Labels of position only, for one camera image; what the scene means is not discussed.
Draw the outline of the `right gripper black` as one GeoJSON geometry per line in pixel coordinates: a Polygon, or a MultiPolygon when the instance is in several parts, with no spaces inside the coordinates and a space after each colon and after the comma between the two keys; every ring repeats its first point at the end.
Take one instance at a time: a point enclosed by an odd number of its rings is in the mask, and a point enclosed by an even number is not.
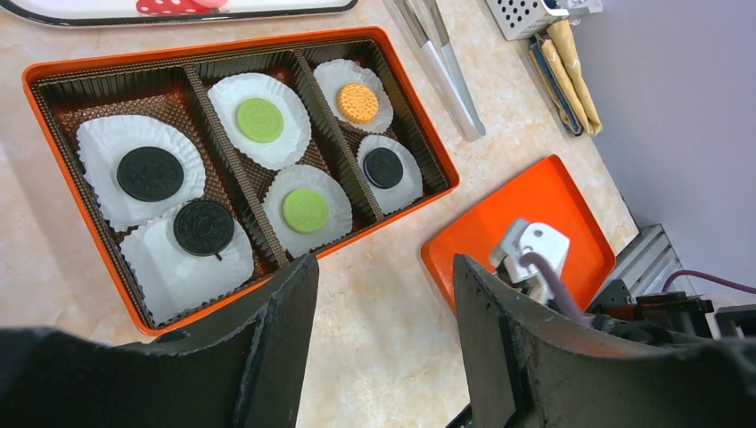
{"type": "Polygon", "coordinates": [[[470,402],[463,427],[752,427],[755,306],[727,296],[633,298],[611,282],[582,325],[453,263],[470,402]]]}

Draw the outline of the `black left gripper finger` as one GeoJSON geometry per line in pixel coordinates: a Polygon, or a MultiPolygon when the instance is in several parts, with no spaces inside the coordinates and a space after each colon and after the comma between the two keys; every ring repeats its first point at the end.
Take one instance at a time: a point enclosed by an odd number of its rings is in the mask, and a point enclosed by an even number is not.
{"type": "Polygon", "coordinates": [[[4,427],[293,427],[319,266],[296,259],[258,290],[149,343],[52,327],[1,332],[4,427]]]}

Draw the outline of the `black sandwich cookie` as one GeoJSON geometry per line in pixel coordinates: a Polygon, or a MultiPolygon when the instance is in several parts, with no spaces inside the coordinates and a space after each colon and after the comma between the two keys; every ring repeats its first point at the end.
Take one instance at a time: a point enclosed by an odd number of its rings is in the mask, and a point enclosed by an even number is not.
{"type": "Polygon", "coordinates": [[[367,153],[363,170],[368,181],[379,189],[391,189],[398,185],[404,168],[399,156],[391,149],[378,147],[367,153]]]}
{"type": "Polygon", "coordinates": [[[233,239],[234,219],[219,202],[193,200],[175,215],[173,234],[178,245],[193,256],[223,258],[220,252],[233,239]]]}
{"type": "Polygon", "coordinates": [[[179,191],[184,169],[172,153],[159,147],[138,147],[119,161],[116,178],[120,188],[141,202],[159,202],[179,191]]]}

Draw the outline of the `green sandwich cookie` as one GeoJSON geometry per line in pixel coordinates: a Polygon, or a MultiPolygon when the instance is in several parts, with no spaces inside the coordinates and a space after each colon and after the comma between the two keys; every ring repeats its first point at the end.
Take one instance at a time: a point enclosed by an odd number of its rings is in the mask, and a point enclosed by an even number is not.
{"type": "Polygon", "coordinates": [[[311,188],[298,188],[283,199],[281,215],[294,232],[311,235],[328,223],[330,209],[325,197],[311,188]]]}
{"type": "Polygon", "coordinates": [[[269,100],[250,98],[237,107],[235,124],[251,141],[268,144],[274,142],[283,133],[284,116],[269,100]]]}

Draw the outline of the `orange tin lid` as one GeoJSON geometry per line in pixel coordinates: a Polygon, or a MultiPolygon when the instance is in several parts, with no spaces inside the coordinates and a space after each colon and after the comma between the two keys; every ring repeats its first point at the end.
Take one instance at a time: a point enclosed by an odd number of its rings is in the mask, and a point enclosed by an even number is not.
{"type": "Polygon", "coordinates": [[[517,218],[546,223],[571,240],[562,280],[587,309],[615,264],[593,212],[557,155],[524,170],[427,241],[421,258],[441,294],[456,309],[453,258],[467,254],[492,271],[489,255],[517,218]]]}

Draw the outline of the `yellow sandwich cookie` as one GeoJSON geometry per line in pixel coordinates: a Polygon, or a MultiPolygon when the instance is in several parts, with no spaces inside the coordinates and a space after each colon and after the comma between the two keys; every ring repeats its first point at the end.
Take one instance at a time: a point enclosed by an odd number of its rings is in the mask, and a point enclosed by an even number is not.
{"type": "Polygon", "coordinates": [[[374,120],[380,111],[376,94],[360,83],[343,86],[336,95],[336,105],[346,120],[357,124],[374,120]]]}

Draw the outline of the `metal tongs white handle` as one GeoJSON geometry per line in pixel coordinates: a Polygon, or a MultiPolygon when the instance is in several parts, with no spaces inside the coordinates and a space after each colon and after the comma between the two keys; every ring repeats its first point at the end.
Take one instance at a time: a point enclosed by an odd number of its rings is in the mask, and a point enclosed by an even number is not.
{"type": "Polygon", "coordinates": [[[459,133],[468,142],[483,138],[487,131],[475,107],[438,3],[420,3],[427,14],[426,20],[420,17],[410,1],[388,1],[386,4],[459,133]]]}

